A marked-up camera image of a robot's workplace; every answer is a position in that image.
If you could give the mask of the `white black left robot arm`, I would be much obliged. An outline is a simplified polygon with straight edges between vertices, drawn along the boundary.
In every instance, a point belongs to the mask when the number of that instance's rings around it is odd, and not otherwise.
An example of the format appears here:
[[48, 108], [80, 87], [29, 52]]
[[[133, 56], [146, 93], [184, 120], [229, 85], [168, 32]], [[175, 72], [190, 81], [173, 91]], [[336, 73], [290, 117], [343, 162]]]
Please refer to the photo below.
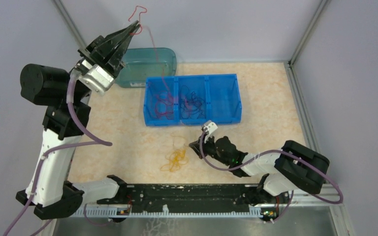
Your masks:
[[70, 70], [27, 64], [20, 74], [21, 96], [45, 106], [42, 145], [30, 184], [16, 194], [25, 207], [34, 206], [42, 220], [66, 218], [80, 207], [100, 200], [123, 203], [128, 197], [124, 182], [110, 175], [102, 180], [72, 183], [67, 180], [73, 154], [85, 145], [111, 146], [86, 127], [91, 108], [84, 98], [105, 95], [124, 68], [123, 57], [132, 37], [141, 29], [138, 21], [106, 36], [98, 36], [79, 49], [80, 60]]

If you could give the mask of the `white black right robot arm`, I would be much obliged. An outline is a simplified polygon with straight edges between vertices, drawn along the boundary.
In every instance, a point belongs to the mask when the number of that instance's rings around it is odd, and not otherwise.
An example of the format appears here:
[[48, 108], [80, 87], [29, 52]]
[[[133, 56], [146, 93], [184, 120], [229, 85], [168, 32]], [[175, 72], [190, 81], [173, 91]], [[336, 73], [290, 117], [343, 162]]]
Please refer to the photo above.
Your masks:
[[330, 165], [328, 158], [293, 140], [286, 141], [280, 150], [261, 154], [238, 150], [227, 136], [217, 140], [200, 138], [189, 147], [215, 169], [219, 167], [212, 164], [210, 158], [224, 165], [221, 171], [237, 177], [261, 177], [257, 195], [264, 203], [296, 189], [319, 194], [324, 183], [323, 175]]

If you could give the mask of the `teal transparent plastic tub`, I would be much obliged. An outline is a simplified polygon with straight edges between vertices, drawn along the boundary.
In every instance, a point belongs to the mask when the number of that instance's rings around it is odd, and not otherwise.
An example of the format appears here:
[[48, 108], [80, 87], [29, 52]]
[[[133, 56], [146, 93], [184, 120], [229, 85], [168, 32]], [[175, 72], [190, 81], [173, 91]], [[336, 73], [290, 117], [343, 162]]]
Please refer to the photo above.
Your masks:
[[148, 77], [174, 76], [177, 69], [176, 54], [169, 48], [128, 49], [123, 63], [115, 80], [122, 88], [142, 88]]

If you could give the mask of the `blue three-compartment plastic bin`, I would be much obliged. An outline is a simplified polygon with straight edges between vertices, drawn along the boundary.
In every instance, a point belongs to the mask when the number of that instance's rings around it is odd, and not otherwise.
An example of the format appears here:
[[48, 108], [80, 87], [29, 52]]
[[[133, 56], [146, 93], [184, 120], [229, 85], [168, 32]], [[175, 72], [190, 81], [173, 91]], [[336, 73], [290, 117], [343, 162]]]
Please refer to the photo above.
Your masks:
[[146, 126], [194, 126], [209, 120], [240, 123], [242, 100], [237, 75], [149, 77], [143, 115]]

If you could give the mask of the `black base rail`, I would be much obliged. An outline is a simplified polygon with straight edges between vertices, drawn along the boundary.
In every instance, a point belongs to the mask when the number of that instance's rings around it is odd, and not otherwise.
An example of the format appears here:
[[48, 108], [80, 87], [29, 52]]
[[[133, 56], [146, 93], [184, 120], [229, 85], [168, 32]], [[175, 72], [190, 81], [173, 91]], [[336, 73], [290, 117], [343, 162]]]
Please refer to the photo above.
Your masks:
[[163, 206], [170, 213], [238, 213], [287, 200], [285, 194], [272, 196], [258, 184], [123, 184], [116, 196], [97, 203], [129, 205], [132, 213], [159, 213]]

